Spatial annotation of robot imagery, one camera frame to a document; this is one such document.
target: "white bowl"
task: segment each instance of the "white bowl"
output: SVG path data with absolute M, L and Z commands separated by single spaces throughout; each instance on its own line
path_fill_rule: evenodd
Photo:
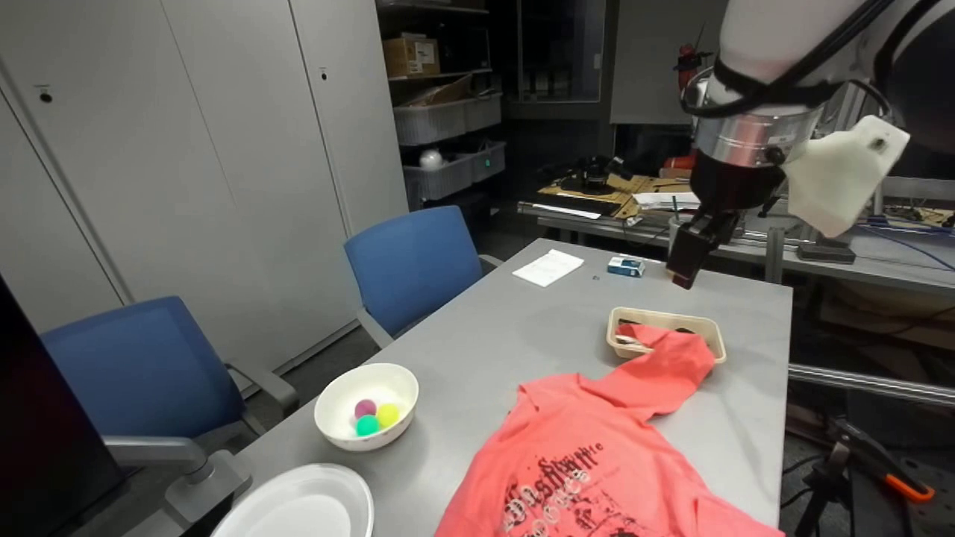
M 400 406 L 397 425 L 372 435 L 357 435 L 356 434 L 357 400 L 372 400 L 379 406 L 382 403 Z M 400 365 L 365 365 L 338 377 L 332 386 L 326 386 L 326 392 L 314 403 L 314 422 L 333 447 L 379 452 L 397 441 L 408 429 L 415 419 L 415 406 L 418 406 L 418 380 L 411 370 Z
M 621 361 L 633 361 L 633 358 L 642 358 L 644 353 L 651 353 L 648 347 L 642 347 L 636 340 L 633 344 L 618 340 L 614 331 L 618 331 L 621 321 L 633 321 L 633 324 L 657 327 L 657 328 L 670 328 L 670 331 L 676 331 L 676 328 L 691 331 L 691 334 L 705 338 L 705 344 L 714 353 L 714 361 L 724 365 L 724 340 L 721 340 L 721 331 L 714 321 L 664 315 L 664 312 L 636 312 L 636 307 L 614 307 L 606 321 L 606 344 L 609 344 L 609 349 L 614 349 L 614 355 Z
M 297 467 L 244 495 L 212 537 L 371 537 L 376 507 L 362 476 Z

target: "gray table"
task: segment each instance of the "gray table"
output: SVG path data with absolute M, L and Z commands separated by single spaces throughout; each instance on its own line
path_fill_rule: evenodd
M 582 233 L 582 237 L 606 237 L 606 239 L 621 239 L 621 241 L 636 241 L 636 246 L 651 246 L 651 249 L 664 249 L 669 246 L 669 231 L 661 219 L 648 219 L 648 224 L 623 228 L 621 222 L 602 219 L 602 222 L 584 222 L 584 219 L 562 219 L 562 215 L 536 215 L 539 228 L 550 231 L 566 231 L 566 233 Z M 796 219 L 772 219 L 769 224 L 796 224 Z M 912 241 L 945 262 L 955 262 L 955 246 L 942 241 Z M 784 246 L 781 250 L 781 271 L 790 274 L 814 274 L 814 279 L 832 279 L 832 282 L 854 282 L 854 285 L 881 285 L 881 286 L 894 286 L 894 291 L 915 291 L 915 292 L 945 292 L 955 297 L 955 271 L 945 265 L 891 241 L 882 237 L 855 237 L 850 241 L 855 262 L 814 262 L 814 261 L 800 261 L 796 246 Z M 721 246 L 717 256 L 724 261 L 741 261 L 741 262 L 766 262 L 766 241 L 764 239 L 733 239 L 732 246 Z
M 912 241 L 912 246 L 955 265 L 955 249 L 941 241 Z M 781 250 L 781 271 L 955 297 L 955 271 L 918 250 L 911 250 L 882 237 L 855 237 L 850 249 L 855 255 L 855 262 L 812 262 L 812 261 L 800 261 L 796 250 L 788 246 Z M 720 249 L 720 255 L 733 261 L 764 261 L 766 246 L 741 239 Z
M 550 249 L 587 262 L 550 291 L 514 279 L 514 268 Z M 365 476 L 376 498 L 376 534 L 433 534 L 475 452 L 503 422 L 520 383 L 551 374 L 602 377 L 606 318 L 618 306 L 709 318 L 727 340 L 727 365 L 670 419 L 657 422 L 700 471 L 708 486 L 776 526 L 781 485 L 790 291 L 705 271 L 691 292 L 648 262 L 642 282 L 606 274 L 612 255 L 533 241 L 478 286 L 382 349 L 421 380 L 421 406 L 408 434 L 379 455 L 329 447 L 309 406 L 239 455 L 253 486 L 305 464 L 339 464 Z

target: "paper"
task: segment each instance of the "paper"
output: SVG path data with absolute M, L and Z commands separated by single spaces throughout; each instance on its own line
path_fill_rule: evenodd
M 694 212 L 697 209 L 697 198 L 691 192 L 633 195 L 633 201 L 644 212 L 670 212 L 670 209 Z
M 523 282 L 530 282 L 536 286 L 550 286 L 554 282 L 562 282 L 565 274 L 575 271 L 584 261 L 569 256 L 565 250 L 550 250 L 544 256 L 536 256 L 533 262 L 515 268 L 514 274 Z

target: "gray cabinet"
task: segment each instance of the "gray cabinet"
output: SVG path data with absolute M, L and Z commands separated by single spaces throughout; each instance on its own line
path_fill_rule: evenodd
M 3 98 L 0 201 L 0 274 L 39 331 L 120 306 Z
M 291 0 L 347 233 L 408 212 L 372 0 Z
M 320 97 L 326 52 L 305 43 L 285 4 L 0 7 L 0 61 L 130 298 L 183 297 L 215 349 L 253 368 L 281 368 L 356 318 L 347 228 L 405 209 L 394 125 L 390 152 L 376 149 L 384 131 L 365 131 L 390 119 L 384 83 L 351 92 L 366 112 L 329 143 L 342 97 Z M 376 61 L 357 67 L 382 74 L 382 52 L 351 52 L 365 55 Z

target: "desk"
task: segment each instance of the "desk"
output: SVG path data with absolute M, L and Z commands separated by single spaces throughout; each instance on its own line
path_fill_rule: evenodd
M 669 246 L 669 215 L 664 212 L 644 215 L 633 228 L 626 228 L 626 222 L 618 222 L 618 219 L 587 222 L 587 219 L 544 212 L 544 209 L 533 209 L 530 203 L 520 203 L 515 212 L 533 215 L 536 228 L 545 228 L 545 231 L 606 237 L 606 239 L 638 241 L 638 246 L 651 246 L 651 249 Z
M 514 268 L 562 249 L 584 261 L 550 291 Z M 609 250 L 533 241 L 453 298 L 372 361 L 394 361 L 421 380 L 408 434 L 379 455 L 329 447 L 309 406 L 244 447 L 236 464 L 253 486 L 305 464 L 356 468 L 376 498 L 376 534 L 433 534 L 470 456 L 503 422 L 515 386 L 551 374 L 602 377 L 612 355 L 606 318 L 618 306 L 709 318 L 727 340 L 727 365 L 670 419 L 657 422 L 708 486 L 776 526 L 781 485 L 790 291 L 705 271 L 691 292 L 664 285 L 648 262 L 638 282 L 606 274 Z

